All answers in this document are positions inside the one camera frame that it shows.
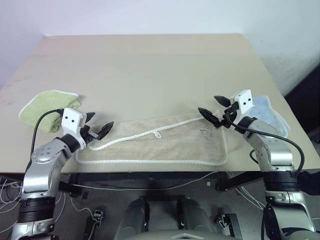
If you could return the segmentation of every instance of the beige towel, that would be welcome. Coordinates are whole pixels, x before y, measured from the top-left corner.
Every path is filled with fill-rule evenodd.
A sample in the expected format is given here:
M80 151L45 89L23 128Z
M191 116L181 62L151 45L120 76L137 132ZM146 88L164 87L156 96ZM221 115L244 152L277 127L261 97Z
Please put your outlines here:
M115 122L110 133L75 154L82 164L186 163L219 166L227 160L223 127L199 114Z

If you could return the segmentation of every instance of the black cable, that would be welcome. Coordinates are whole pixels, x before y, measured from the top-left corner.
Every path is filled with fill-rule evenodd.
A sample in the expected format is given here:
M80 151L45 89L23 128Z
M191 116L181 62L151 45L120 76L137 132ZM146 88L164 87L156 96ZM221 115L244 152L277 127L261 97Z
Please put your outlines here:
M250 158L252 159L252 161L254 161L256 164L259 164L258 161L254 158L254 156L252 156L252 154L254 153L254 149L249 153Z
M253 130L253 129L250 129L250 128L247 128L247 127L244 127L244 126L239 126L238 124L235 124L235 123L233 123L231 121L231 119L230 119L230 110L227 110L225 112L225 116L226 116L225 119L227 120L227 122L230 125L238 128L238 129L242 129L242 130L245 130L245 131L248 131L248 132L251 132L251 133L255 133L255 134L260 134L260 135L264 135L264 136L273 137L275 139L280 139L280 140L283 140L283 141L293 145L299 151L300 156L301 156L300 164L299 164L298 169L296 170L296 175L295 176L299 175L299 173L301 172L301 170L302 170L302 168L303 168L303 166L305 164L305 155L304 155L304 152L302 151L302 149L299 147L298 144L296 144L294 141L292 141L292 140L290 140L288 138L285 138L283 136L279 136L279 135L275 135L275 134L271 134L271 133L267 133L267 132L263 132L263 131Z
M32 137L32 143L31 143L31 153L30 153L30 157L32 156L34 150L35 150L35 142L36 142L36 135L37 135L37 131L38 131L38 127L39 124L41 122L41 120L47 116L48 114L52 114L52 113L59 113L60 115L63 114L63 109L55 109L55 110L50 110L47 111L46 113L42 114L42 116L38 119L38 121L36 122L35 126L34 126L34 131L33 131L33 137Z
M262 223L261 223L261 240L265 240L265 217L262 216Z

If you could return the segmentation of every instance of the black clamp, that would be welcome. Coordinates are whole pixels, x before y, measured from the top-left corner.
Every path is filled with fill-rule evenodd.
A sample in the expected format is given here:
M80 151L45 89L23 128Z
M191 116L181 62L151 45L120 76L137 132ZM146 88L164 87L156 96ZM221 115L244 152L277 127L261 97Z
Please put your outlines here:
M95 114L95 112L87 112L85 123L89 122ZM93 131L90 131L90 127L88 125L84 125L84 127L80 130L80 135L85 141L85 144L92 142L93 139L97 139L98 141L100 141L110 132L113 126L113 121L108 122L101 128L100 132L95 133Z
M217 224L222 229L229 228L230 236L236 239L242 239L241 229L239 227L239 221L235 213L224 213L217 217Z
M231 104L230 99L226 98L225 96L214 96L214 99L221 104L222 106L226 107L227 109L224 111L224 113L229 112L230 113L230 120L233 122L237 117L237 110L239 109L238 102L234 102ZM205 108L198 107L198 110L200 114L204 117L204 119L208 120L210 123L212 123L217 129L221 126L226 127L227 129L230 128L230 123L228 123L226 119L226 114L222 116L222 120L219 121L219 119L213 115L213 113Z

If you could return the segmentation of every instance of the printed logo on towel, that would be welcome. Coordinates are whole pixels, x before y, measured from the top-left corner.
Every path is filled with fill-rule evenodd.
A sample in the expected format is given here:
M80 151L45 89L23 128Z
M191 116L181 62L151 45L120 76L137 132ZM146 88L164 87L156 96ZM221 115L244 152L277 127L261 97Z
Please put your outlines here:
M199 137L206 140L213 140L214 134L213 134L213 128L212 127L200 127L200 134Z

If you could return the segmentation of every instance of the beige table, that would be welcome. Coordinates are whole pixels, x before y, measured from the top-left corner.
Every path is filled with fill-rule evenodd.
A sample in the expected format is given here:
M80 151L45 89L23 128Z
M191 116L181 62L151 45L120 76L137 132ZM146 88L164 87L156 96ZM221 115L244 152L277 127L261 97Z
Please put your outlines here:
M291 126L289 138L305 153L305 169L320 167L319 156L250 43L238 34L97 35L44 37L0 92L0 172L22 173L29 161L33 129L18 120L20 109L49 89L81 95L80 109L96 112L91 121L142 120L196 113L220 106L214 95L251 89L268 95ZM36 146L57 134L38 133ZM78 164L64 173L153 171L256 171L252 149L237 132L226 130L228 161L199 164ZM292 147L294 164L300 162Z

